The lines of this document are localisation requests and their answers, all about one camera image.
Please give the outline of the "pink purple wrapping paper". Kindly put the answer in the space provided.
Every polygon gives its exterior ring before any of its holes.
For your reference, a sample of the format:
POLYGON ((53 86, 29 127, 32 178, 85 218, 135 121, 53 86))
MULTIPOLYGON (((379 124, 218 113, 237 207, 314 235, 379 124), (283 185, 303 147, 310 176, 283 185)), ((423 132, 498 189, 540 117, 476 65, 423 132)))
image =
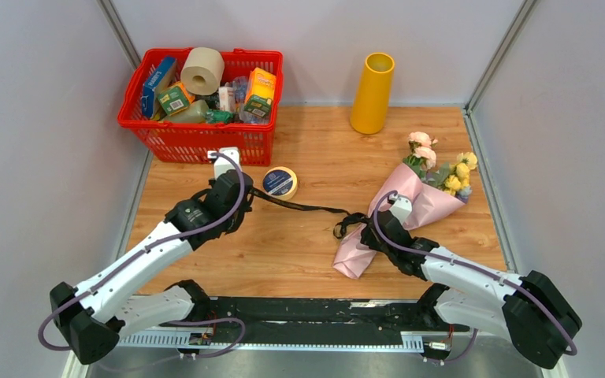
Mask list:
MULTIPOLYGON (((413 205, 413 212, 403 224, 408 231, 439 221, 464 205, 455 196, 422 183, 414 170, 404 163, 396 166, 374 195, 368 207, 369 213, 374 211, 377 201, 389 191, 398 191, 413 205)), ((332 263, 334 269, 351 279, 359 278, 377 254, 361 241, 361 233, 365 228, 360 225, 342 238, 332 263)))

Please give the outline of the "black printed ribbon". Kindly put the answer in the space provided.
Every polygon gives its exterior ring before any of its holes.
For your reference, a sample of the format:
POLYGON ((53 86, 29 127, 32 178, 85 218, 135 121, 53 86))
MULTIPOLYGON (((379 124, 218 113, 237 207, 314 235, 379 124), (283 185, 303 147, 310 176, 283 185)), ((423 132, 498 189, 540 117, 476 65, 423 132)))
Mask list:
POLYGON ((352 213, 345 209, 333 208, 333 207, 327 207, 327 206, 312 206, 312 205, 298 204, 295 202, 290 202, 290 201, 275 198, 274 196, 268 195, 264 191, 257 189, 255 187, 251 189, 251 194, 254 197, 266 200, 267 202, 270 202, 277 206, 284 207, 286 209, 293 209, 293 210, 302 211, 302 212, 324 211, 324 212, 333 213, 333 214, 343 214, 344 218, 340 222, 338 222, 332 230, 333 236, 338 240, 343 239, 347 235, 347 229, 350 226, 357 225, 357 224, 367 224, 369 222, 368 217, 364 213, 360 213, 360 212, 352 213))

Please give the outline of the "yellow artificial flower bunch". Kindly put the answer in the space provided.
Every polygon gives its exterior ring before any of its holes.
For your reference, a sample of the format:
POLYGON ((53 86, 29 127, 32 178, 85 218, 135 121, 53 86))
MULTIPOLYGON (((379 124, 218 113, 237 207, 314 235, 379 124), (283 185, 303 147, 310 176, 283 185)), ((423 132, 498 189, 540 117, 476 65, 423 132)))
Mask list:
POLYGON ((425 182, 462 202, 467 202, 473 193, 470 175, 477 167, 478 160, 474 152, 460 153, 455 163, 446 162, 437 170, 427 172, 425 182))

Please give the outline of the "pink artificial flower stem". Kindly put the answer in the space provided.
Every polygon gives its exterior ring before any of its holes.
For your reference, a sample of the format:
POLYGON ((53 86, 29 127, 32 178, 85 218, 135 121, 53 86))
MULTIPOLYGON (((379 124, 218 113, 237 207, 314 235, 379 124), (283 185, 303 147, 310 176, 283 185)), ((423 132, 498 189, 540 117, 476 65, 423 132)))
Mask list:
POLYGON ((431 137, 425 132, 411 132, 408 135, 409 155, 403 159, 403 163, 410 167, 418 167, 427 172, 436 165, 436 152, 434 147, 438 139, 431 137))

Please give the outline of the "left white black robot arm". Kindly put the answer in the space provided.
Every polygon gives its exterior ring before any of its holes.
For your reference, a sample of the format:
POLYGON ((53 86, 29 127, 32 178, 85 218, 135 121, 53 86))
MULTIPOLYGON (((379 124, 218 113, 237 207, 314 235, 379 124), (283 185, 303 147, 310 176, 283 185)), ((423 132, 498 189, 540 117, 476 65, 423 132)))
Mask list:
POLYGON ((132 334, 162 324, 209 326, 210 299, 193 280, 156 295, 138 290, 163 269, 204 243, 237 230, 251 209, 253 180, 234 169, 210 188, 178 202, 154 230, 126 255, 91 278, 50 291, 53 322, 83 365, 109 354, 132 334))

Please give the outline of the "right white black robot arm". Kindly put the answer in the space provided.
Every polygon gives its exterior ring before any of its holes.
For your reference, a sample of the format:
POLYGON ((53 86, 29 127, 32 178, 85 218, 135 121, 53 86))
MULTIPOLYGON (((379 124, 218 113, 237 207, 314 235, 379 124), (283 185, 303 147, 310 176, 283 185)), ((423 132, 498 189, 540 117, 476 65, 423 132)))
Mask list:
POLYGON ((582 320, 542 272, 520 276, 479 265, 431 239, 413 237, 391 210, 373 212, 364 234, 366 245, 401 273, 431 283, 418 307, 424 327, 448 323, 489 332, 543 369, 577 355, 573 339, 582 320))

